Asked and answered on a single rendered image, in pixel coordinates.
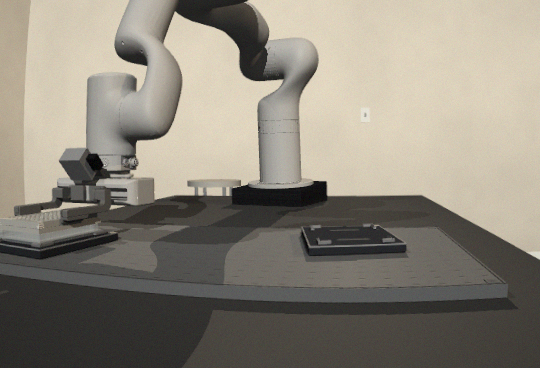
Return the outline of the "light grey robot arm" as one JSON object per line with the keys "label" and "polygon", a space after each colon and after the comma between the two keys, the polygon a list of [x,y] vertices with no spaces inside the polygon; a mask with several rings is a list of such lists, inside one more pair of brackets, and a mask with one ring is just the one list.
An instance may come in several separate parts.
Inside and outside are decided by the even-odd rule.
{"label": "light grey robot arm", "polygon": [[250,181],[248,186],[313,185],[312,179],[301,178],[299,101],[317,70],[317,49],[305,38],[268,40],[266,20],[248,1],[129,0],[114,47],[121,59],[147,66],[145,80],[136,92],[137,78],[131,74],[105,72],[88,77],[88,148],[66,148],[59,159],[71,180],[130,174],[139,164],[137,141],[159,139],[170,130],[180,100],[182,73],[163,43],[176,12],[231,37],[239,48],[240,71],[247,79],[283,80],[258,103],[260,180]]}

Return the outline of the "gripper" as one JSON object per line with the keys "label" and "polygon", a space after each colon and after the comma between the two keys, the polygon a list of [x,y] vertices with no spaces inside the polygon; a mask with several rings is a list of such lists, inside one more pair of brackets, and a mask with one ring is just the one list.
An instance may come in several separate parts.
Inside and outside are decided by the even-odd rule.
{"label": "gripper", "polygon": [[[133,173],[113,174],[106,177],[94,177],[92,181],[71,180],[70,177],[58,178],[57,188],[52,188],[52,201],[14,206],[14,215],[41,213],[41,210],[59,208],[62,202],[98,204],[61,209],[61,224],[67,224],[83,221],[83,219],[88,218],[88,214],[106,212],[111,205],[142,206],[153,204],[155,202],[154,178],[133,176]],[[94,200],[99,202],[91,202]]]}

